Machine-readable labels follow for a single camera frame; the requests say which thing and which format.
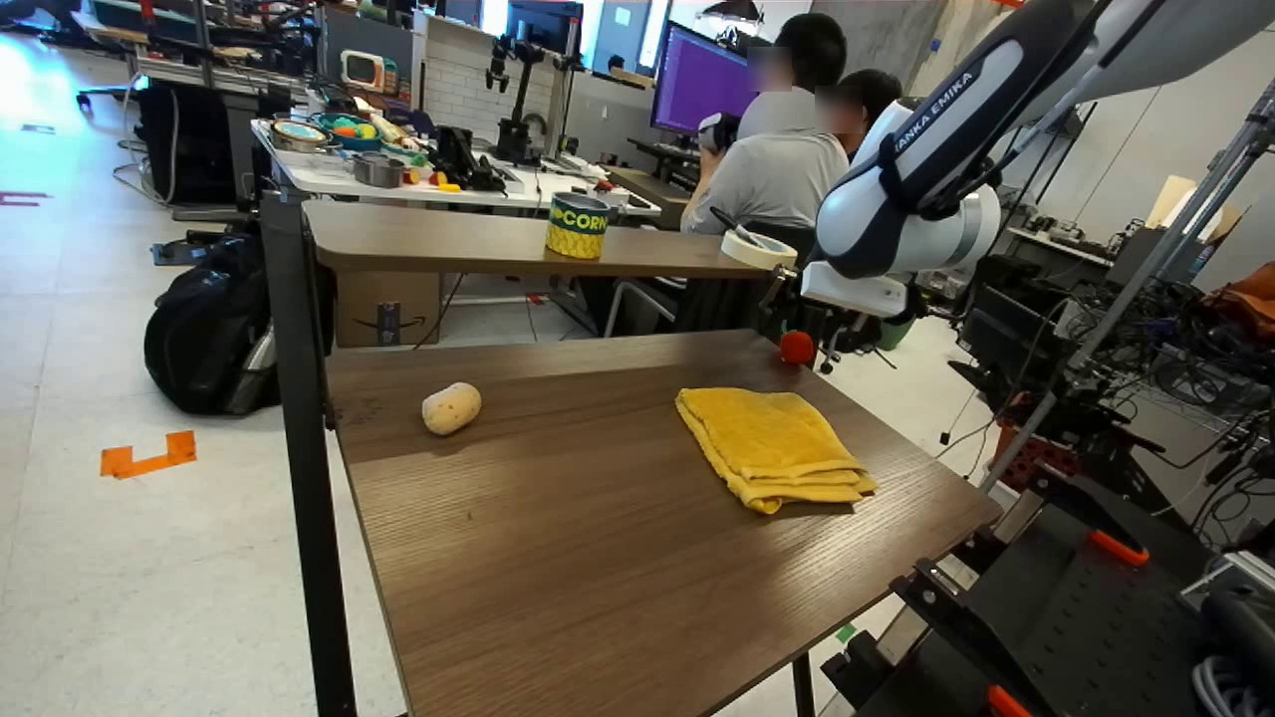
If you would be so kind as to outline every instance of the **monitor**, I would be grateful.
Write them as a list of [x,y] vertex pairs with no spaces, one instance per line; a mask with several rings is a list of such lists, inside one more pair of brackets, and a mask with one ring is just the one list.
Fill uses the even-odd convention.
[[577,56],[583,51],[583,4],[533,4],[533,0],[515,0],[510,4],[510,39],[515,46],[538,46],[558,56]]
[[654,129],[692,135],[707,116],[744,116],[756,96],[760,64],[732,56],[684,26],[667,28],[650,112]]

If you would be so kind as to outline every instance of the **yellow cloth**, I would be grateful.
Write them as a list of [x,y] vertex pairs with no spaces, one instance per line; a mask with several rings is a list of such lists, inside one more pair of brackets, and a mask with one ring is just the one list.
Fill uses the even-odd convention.
[[684,388],[676,415],[716,477],[756,516],[776,516],[784,502],[851,506],[878,492],[802,396]]

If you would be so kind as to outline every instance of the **white shirt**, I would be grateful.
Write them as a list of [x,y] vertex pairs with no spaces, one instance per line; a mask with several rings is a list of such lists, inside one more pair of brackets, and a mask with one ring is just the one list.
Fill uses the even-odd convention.
[[731,222],[812,229],[824,197],[850,174],[842,142],[805,142],[805,89],[769,89],[741,116],[739,142],[720,154],[680,233],[720,234]]

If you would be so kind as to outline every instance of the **floor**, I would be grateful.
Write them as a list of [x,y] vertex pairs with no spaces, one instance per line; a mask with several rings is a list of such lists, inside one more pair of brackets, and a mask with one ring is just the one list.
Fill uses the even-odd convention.
[[[78,85],[124,79],[124,67],[0,38],[0,76],[0,193],[47,193],[39,206],[0,206],[0,715],[315,715],[278,412],[186,419],[140,360],[152,299],[174,277],[146,250],[181,229],[120,148],[120,109],[100,101],[86,123],[73,105]],[[495,338],[577,332],[549,302],[472,286],[442,344]],[[932,456],[944,429],[974,429],[944,464],[976,474],[987,415],[970,405],[947,354],[947,327],[922,323],[890,360],[850,360],[828,384]],[[191,468],[100,477],[100,452],[154,456],[171,429],[197,429]],[[355,691],[361,715],[392,717],[401,694],[351,524],[340,474]],[[881,631],[893,614],[878,605],[857,627]],[[725,715],[793,715],[789,674]]]

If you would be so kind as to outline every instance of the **yellow container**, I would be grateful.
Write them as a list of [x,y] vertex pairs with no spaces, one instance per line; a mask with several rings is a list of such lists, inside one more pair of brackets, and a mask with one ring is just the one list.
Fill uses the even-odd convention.
[[549,206],[549,250],[566,261],[603,261],[603,234],[606,234],[608,206],[587,197],[553,197]]

